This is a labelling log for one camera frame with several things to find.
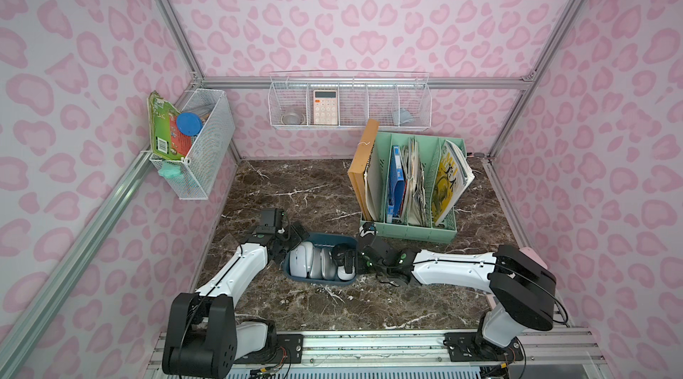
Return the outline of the black computer mouse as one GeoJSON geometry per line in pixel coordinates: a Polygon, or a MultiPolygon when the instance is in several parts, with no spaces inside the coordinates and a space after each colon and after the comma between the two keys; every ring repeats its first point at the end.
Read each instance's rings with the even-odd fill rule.
{"type": "Polygon", "coordinates": [[[332,249],[332,258],[337,267],[352,269],[357,261],[357,251],[348,244],[338,244],[332,249]]]}

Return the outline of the silver computer mouse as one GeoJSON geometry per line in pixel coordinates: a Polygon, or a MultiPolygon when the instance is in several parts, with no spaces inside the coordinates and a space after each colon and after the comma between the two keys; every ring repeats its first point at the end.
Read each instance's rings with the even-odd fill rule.
{"type": "Polygon", "coordinates": [[[313,247],[311,269],[309,270],[310,279],[323,279],[321,249],[313,247]]]}
{"type": "Polygon", "coordinates": [[[335,281],[337,274],[337,265],[332,262],[325,262],[321,264],[321,274],[324,281],[335,281]]]}

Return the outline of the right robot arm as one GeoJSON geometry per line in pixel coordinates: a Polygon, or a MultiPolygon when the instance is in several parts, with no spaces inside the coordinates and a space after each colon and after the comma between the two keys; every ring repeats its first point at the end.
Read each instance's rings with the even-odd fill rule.
{"type": "Polygon", "coordinates": [[[398,250],[368,229],[359,235],[358,253],[359,270],[391,286],[450,285],[493,295],[497,304],[480,319],[473,336],[477,349],[500,351],[528,329],[546,332],[556,324],[557,279],[529,247],[501,245],[494,252],[467,256],[398,250]]]}

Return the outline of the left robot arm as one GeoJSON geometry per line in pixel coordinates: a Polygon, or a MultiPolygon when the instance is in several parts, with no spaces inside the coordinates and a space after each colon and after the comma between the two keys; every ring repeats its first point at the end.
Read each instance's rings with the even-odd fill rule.
{"type": "Polygon", "coordinates": [[[213,279],[194,293],[179,294],[169,315],[164,373],[180,378],[224,378],[240,359],[273,361],[280,352],[274,323],[239,323],[235,307],[269,263],[282,263],[308,236],[300,222],[285,227],[258,226],[213,279]]]}

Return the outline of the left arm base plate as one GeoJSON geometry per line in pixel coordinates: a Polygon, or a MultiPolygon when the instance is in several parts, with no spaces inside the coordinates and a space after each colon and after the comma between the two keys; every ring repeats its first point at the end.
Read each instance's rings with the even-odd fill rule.
{"type": "Polygon", "coordinates": [[[237,365],[278,365],[282,361],[298,365],[302,363],[302,351],[304,335],[302,334],[278,334],[275,343],[268,343],[267,347],[259,352],[251,352],[237,359],[237,365]]]}

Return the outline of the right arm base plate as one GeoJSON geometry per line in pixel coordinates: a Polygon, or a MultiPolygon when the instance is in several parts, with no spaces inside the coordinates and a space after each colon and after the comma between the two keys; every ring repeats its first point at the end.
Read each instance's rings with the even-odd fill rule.
{"type": "Polygon", "coordinates": [[[477,332],[446,333],[443,345],[452,362],[497,362],[510,364],[525,361],[522,345],[517,338],[505,347],[498,347],[481,338],[477,332]]]}

